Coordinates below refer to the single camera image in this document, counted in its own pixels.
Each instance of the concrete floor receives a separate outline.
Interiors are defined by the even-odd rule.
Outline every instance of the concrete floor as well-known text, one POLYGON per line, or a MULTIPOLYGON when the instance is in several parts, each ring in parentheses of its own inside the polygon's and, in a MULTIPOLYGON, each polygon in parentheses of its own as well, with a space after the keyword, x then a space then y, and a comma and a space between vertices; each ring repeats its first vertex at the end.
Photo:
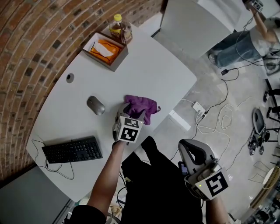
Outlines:
MULTIPOLYGON (((222 77, 221 69, 212 65, 206 55, 194 60, 189 58, 182 49, 180 49, 175 43, 166 39, 160 32, 154 38, 172 52, 197 77, 197 83, 192 90, 184 96, 184 99, 188 99, 192 102, 199 102, 205 109, 208 109, 210 106, 220 103, 225 99, 227 90, 224 82, 220 80, 222 77)), ((234 66, 231 66, 231 68, 240 66, 242 66, 242 63, 237 63, 234 66)), ((228 108, 232 110, 232 125, 223 130, 218 124, 217 131, 221 133, 214 132, 202 134, 198 130, 195 137, 196 140, 210 145, 217 158, 220 158, 221 154, 227 147, 227 144, 229 144, 222 158, 220 158, 220 164, 227 169, 231 166, 235 156, 240 151, 242 145, 246 143, 252 131, 253 109, 260 108, 265 117, 268 106, 272 105, 271 99, 269 99, 266 104, 263 103, 263 94, 267 87, 265 81, 259 78, 256 74, 256 68, 254 68, 254 65, 241 68, 239 71, 239 78, 227 83, 229 94, 226 102, 222 103, 220 106, 212 108, 206 118, 199 124, 214 129, 220 109, 224 105, 230 104, 228 105, 228 108)), ((236 76, 237 70, 233 70, 225 75, 223 79, 229 80, 236 76)), ((195 118, 197 114, 192 109, 192 103, 188 101, 180 101, 174 108, 174 111, 191 126, 191 129, 186 131, 179 124, 173 122, 170 117, 167 117, 161 123, 154 139, 157 143, 158 149, 168 158, 174 156, 178 142, 181 139, 192 138, 196 131, 195 118)), ((230 117, 231 111, 225 108, 221 113, 220 122, 224 115, 230 117)), ((227 126, 229 122, 228 117, 225 116, 223 125, 227 126)), ((270 119, 265 118, 265 122, 267 128, 277 127, 277 125, 279 126, 279 124, 270 119)), ((203 133, 212 132, 212 130, 207 128, 200 128, 200 130, 203 133)), ((274 131, 270 132, 270 139, 277 140, 277 135, 274 131)), ((227 173, 231 185, 230 188, 222 194, 222 199, 227 211, 231 213, 234 218, 241 219, 242 215, 247 211, 251 201, 262 188, 262 184, 248 180, 256 173, 259 173, 262 176, 266 174, 253 167, 253 165, 256 162, 261 161, 269 168, 272 168, 273 165, 270 162, 277 162, 277 158, 272 157, 271 154, 280 154, 280 151, 277 151, 275 148, 276 145, 276 143, 264 143, 263 146, 265 151, 262 156, 258 151, 255 155, 250 156, 246 144, 237 156, 232 167, 228 170, 227 173)), ((147 160, 143 150, 137 150, 136 153, 142 160, 147 160)), ((178 161, 181 161, 179 153, 176 154, 172 161, 175 164, 177 164, 178 161)), ((253 180, 262 181, 262 178, 257 176, 253 180)), ((122 187, 123 183, 120 179, 118 189, 122 187)), ((124 197, 125 194, 126 191, 123 190, 119 196, 124 197)))

